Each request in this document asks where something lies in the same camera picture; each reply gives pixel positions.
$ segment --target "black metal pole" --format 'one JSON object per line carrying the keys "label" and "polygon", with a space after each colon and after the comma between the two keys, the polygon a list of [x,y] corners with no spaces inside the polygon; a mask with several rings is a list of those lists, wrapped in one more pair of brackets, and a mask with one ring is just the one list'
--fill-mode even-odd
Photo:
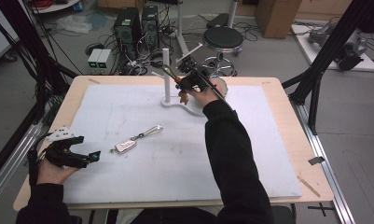
{"label": "black metal pole", "polygon": [[[33,27],[28,16],[24,12],[18,0],[0,0],[0,10],[6,17],[12,29],[18,35],[21,43],[27,48],[34,59],[35,72],[32,67],[25,63],[29,73],[34,76],[37,82],[37,102],[31,109],[27,117],[23,120],[16,132],[8,140],[7,144],[0,152],[0,170],[7,162],[9,156],[15,150],[17,144],[24,136],[30,125],[39,121],[44,115],[45,104],[51,94],[63,95],[68,90],[68,83],[64,80],[62,74],[69,77],[76,77],[77,74],[71,70],[55,63],[46,47],[42,43],[36,29]],[[1,30],[12,47],[16,47],[12,40],[9,39],[4,30]]]}
{"label": "black metal pole", "polygon": [[311,107],[309,110],[309,127],[314,134],[317,134],[315,121],[321,79],[324,72],[336,58],[338,52],[343,48],[360,22],[367,16],[373,5],[374,0],[353,0],[330,37],[318,52],[312,65],[301,75],[291,78],[282,84],[284,88],[288,88],[299,83],[296,90],[289,95],[289,99],[295,101],[298,105],[303,105],[306,97],[312,91]]}

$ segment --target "wooden table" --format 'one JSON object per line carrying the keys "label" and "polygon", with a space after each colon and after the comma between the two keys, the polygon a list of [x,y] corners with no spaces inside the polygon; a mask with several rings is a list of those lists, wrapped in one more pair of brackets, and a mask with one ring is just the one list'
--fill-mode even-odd
{"label": "wooden table", "polygon": [[[288,157],[298,177],[302,196],[297,198],[271,198],[272,203],[305,203],[330,202],[333,192],[319,164],[310,165],[308,160],[314,158],[312,147],[302,130],[298,118],[290,105],[287,95],[277,78],[274,77],[224,77],[228,85],[261,86],[268,99],[270,109],[279,132],[283,138]],[[62,127],[71,126],[85,90],[89,85],[118,84],[118,85],[163,85],[158,77],[76,77],[67,93],[62,106],[52,123],[50,132]],[[30,198],[28,177],[21,187],[14,209],[19,211]],[[170,202],[170,203],[110,203],[110,204],[69,204],[70,209],[103,209],[103,208],[135,208],[163,206],[205,206],[220,205],[220,201]]]}

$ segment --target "white base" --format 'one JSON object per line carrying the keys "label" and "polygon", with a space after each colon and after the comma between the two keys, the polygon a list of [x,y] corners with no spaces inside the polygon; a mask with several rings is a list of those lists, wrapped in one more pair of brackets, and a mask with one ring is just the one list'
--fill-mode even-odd
{"label": "white base", "polygon": [[186,105],[180,103],[180,99],[181,97],[179,96],[171,96],[170,102],[166,102],[166,97],[163,97],[160,100],[160,103],[166,108],[178,106],[184,108],[191,115],[204,117],[204,114],[201,112],[201,106],[198,104],[198,102],[195,101],[193,97],[189,97],[189,102]]}

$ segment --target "small white object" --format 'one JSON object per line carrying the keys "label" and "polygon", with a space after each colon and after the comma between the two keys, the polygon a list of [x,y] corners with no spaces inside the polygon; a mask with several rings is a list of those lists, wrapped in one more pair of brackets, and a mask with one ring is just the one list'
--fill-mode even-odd
{"label": "small white object", "polygon": [[122,142],[116,144],[115,148],[110,149],[110,152],[114,153],[114,151],[117,151],[118,153],[125,153],[137,145],[137,142],[136,142],[137,139],[144,138],[154,133],[160,133],[162,130],[163,130],[163,127],[161,125],[156,125],[144,133],[139,133],[136,136],[133,136],[129,139],[123,140]]}
{"label": "small white object", "polygon": [[183,57],[181,57],[180,59],[176,59],[175,62],[176,62],[176,63],[181,62],[181,61],[182,61],[186,56],[188,56],[189,54],[193,53],[195,50],[199,49],[201,46],[203,46],[203,44],[199,43],[199,45],[198,45],[196,48],[192,49],[192,50],[191,50],[190,52],[188,52],[187,54],[184,54]]}
{"label": "small white object", "polygon": [[64,139],[73,138],[74,134],[67,127],[63,126],[58,130],[55,130],[50,136],[45,138],[47,142],[60,141]]}
{"label": "small white object", "polygon": [[[162,50],[163,54],[163,64],[169,65],[170,66],[170,54],[169,54],[169,49],[163,49]],[[170,77],[166,75],[166,73],[163,71],[163,79],[164,79],[164,101],[165,103],[170,102]]]}

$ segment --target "computer tower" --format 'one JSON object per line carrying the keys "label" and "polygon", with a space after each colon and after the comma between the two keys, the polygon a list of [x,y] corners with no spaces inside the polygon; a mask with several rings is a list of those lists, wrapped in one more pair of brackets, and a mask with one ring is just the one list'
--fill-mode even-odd
{"label": "computer tower", "polygon": [[145,6],[141,16],[141,23],[143,27],[143,41],[145,49],[159,48],[159,20],[158,7]]}
{"label": "computer tower", "polygon": [[122,7],[114,23],[114,33],[122,52],[131,60],[139,58],[139,41],[142,38],[141,23],[137,7]]}

